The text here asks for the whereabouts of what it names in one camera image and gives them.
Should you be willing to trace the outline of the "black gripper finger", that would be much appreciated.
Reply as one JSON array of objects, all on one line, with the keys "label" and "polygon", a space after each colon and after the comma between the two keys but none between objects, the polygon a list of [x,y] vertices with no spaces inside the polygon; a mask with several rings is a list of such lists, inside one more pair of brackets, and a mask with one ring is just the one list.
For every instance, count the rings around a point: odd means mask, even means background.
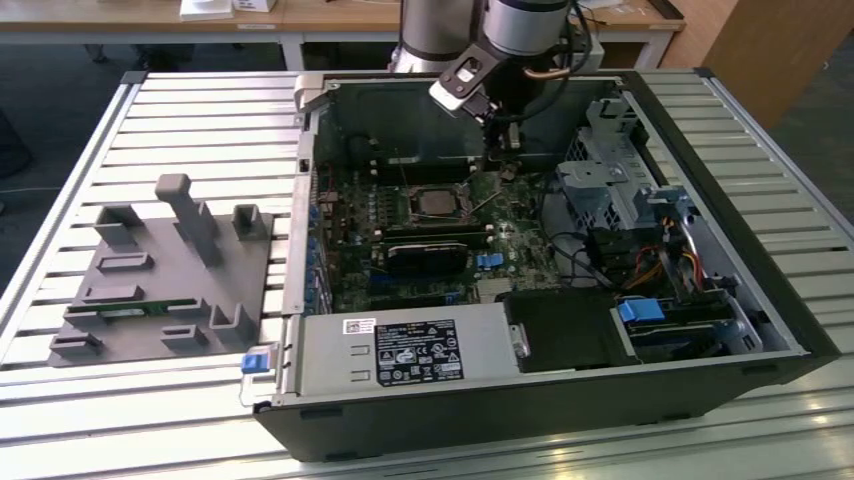
[{"label": "black gripper finger", "polygon": [[490,121],[484,125],[484,160],[486,163],[513,161],[521,150],[517,122]]}]

